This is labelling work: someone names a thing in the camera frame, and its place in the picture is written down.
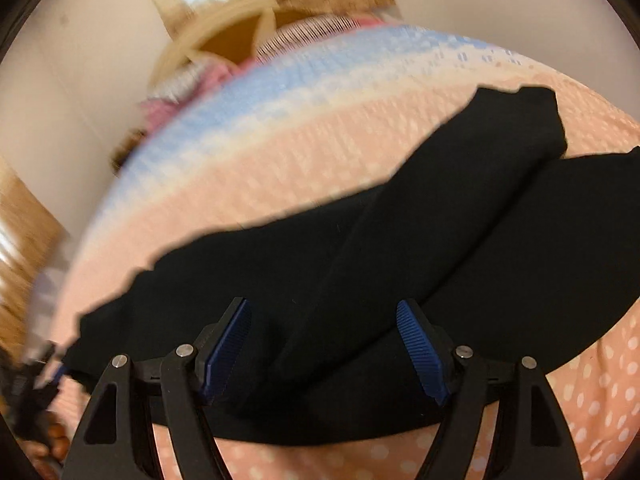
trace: silver rivet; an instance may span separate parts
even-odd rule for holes
[[[471,359],[474,356],[474,351],[470,346],[460,345],[456,348],[456,355],[461,359]]]
[[[522,366],[524,366],[525,368],[528,368],[529,370],[533,370],[533,368],[538,366],[538,363],[533,357],[529,357],[527,355],[522,358]]]
[[[116,355],[116,357],[111,360],[111,364],[114,368],[122,368],[125,364],[127,364],[127,356]]]
[[[180,345],[177,349],[175,349],[175,353],[177,353],[180,357],[188,357],[193,354],[193,346],[189,344]]]

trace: blue rubber grip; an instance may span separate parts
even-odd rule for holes
[[[398,303],[396,323],[424,393],[442,406],[450,395],[444,378],[444,366],[411,306],[405,300]]]
[[[243,300],[205,364],[202,399],[211,403],[226,389],[231,371],[251,327],[251,305]]]

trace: white wall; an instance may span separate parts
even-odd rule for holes
[[[396,0],[409,23],[495,43],[640,120],[640,50],[606,0]]]
[[[73,238],[168,41],[151,0],[43,0],[0,65],[0,153]]]

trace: peach fabric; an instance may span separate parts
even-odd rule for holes
[[[469,101],[478,84],[511,90],[523,84],[554,88],[567,156],[626,152],[640,144],[640,125],[628,115],[580,83],[530,60],[497,61],[463,75],[442,70],[428,82],[412,78],[405,83],[401,91],[379,88],[358,105],[287,123],[277,134],[248,133],[230,141],[214,163],[190,177],[188,186],[133,212],[127,222],[115,222],[108,235],[86,244],[79,255],[54,322],[54,339],[73,339],[78,314],[126,289],[133,269],[148,268],[168,248],[201,232],[267,222],[387,179],[424,140],[425,132]],[[117,251],[108,248],[114,239]],[[599,341],[548,375],[588,480],[606,477],[640,427],[639,320],[640,301]],[[65,379],[55,408],[71,428],[84,402],[78,386]],[[496,404],[485,409],[468,480],[482,477],[496,413]],[[168,431],[155,430],[165,478],[177,480]],[[319,447],[226,440],[218,440],[218,445],[239,480],[412,479],[435,432],[433,426]]]

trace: pillow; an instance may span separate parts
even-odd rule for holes
[[[191,97],[200,83],[202,74],[209,67],[209,62],[199,60],[179,69],[169,79],[162,81],[149,92],[148,99],[162,99],[174,104]]]
[[[217,91],[238,72],[235,65],[210,57],[178,70],[174,76],[153,88],[147,99],[140,103],[145,115],[146,136],[165,126],[199,97]]]

